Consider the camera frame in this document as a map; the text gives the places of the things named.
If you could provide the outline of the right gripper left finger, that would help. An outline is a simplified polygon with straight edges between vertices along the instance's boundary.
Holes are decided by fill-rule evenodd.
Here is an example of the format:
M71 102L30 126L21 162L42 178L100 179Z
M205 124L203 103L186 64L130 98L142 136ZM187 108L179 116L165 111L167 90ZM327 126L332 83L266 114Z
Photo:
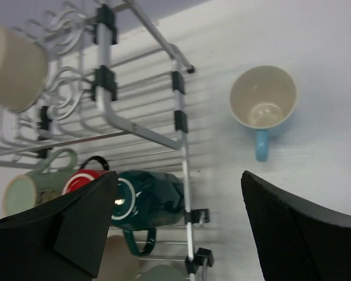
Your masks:
M105 173L87 185L0 219L0 280L92 280L118 189Z

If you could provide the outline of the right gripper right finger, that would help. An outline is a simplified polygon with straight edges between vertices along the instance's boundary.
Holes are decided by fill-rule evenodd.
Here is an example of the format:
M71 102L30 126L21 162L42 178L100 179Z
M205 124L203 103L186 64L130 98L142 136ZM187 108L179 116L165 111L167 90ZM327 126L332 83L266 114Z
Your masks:
M249 171L241 188L265 280L351 280L351 215Z

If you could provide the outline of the beige tumbler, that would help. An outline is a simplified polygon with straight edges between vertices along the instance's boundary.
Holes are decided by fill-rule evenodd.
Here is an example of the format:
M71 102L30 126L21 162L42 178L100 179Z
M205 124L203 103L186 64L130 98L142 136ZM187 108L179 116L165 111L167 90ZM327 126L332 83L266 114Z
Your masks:
M107 237L97 278L94 280L135 280L139 273L139 260L131 254L124 237Z

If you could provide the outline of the light blue mug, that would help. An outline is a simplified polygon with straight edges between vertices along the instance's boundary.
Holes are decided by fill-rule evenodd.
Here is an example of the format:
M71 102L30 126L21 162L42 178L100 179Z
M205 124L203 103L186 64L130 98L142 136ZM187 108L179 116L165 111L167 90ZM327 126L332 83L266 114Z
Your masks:
M270 139L287 130L298 100L293 78L277 66L253 67L233 83L230 110L238 123L253 132L258 162L267 161Z

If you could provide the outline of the cream and brown cup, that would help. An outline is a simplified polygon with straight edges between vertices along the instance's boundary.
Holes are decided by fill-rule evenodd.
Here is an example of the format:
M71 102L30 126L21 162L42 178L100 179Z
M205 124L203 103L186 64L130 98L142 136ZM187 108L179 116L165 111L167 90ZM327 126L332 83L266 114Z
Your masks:
M45 49L0 25L0 106L11 112L29 109L48 76Z

